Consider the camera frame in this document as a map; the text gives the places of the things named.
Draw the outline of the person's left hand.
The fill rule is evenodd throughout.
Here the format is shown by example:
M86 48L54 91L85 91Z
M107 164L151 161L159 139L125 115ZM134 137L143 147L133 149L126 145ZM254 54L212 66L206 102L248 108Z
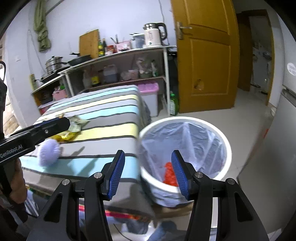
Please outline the person's left hand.
M24 203L28 195L23 170L19 159L15 160L15 173L11 181L10 198L17 204Z

